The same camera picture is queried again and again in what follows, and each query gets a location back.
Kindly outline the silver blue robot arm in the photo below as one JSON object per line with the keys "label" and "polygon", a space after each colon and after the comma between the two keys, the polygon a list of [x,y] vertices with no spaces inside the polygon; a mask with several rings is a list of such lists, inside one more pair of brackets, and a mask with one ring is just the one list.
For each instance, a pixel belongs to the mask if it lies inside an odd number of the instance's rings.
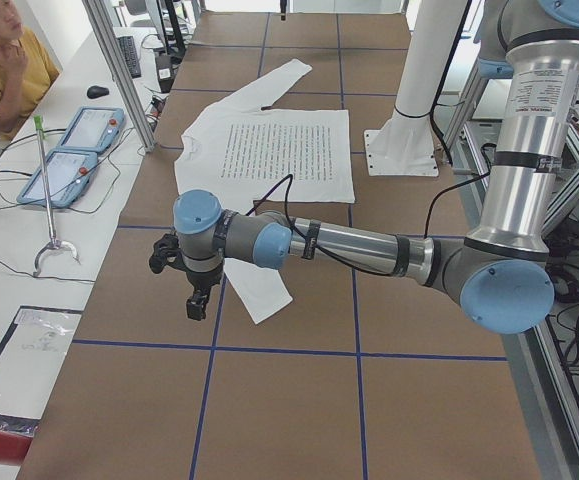
{"label": "silver blue robot arm", "polygon": [[579,1],[489,1],[478,70],[511,81],[480,221],[463,240],[412,239],[287,213],[224,209],[204,190],[173,207],[183,270],[201,320],[226,259],[263,270],[289,255],[325,255],[378,276],[409,277],[448,295],[476,324],[515,334],[540,323],[554,302],[542,239],[549,197],[579,87]]}

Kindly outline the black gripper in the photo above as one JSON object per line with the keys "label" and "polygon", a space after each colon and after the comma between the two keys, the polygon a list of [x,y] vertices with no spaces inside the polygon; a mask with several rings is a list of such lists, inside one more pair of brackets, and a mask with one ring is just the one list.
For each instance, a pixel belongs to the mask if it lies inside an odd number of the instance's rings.
{"label": "black gripper", "polygon": [[183,255],[182,259],[187,279],[193,287],[192,297],[186,301],[187,317],[191,320],[204,320],[211,289],[222,280],[224,259],[220,255],[200,259]]}

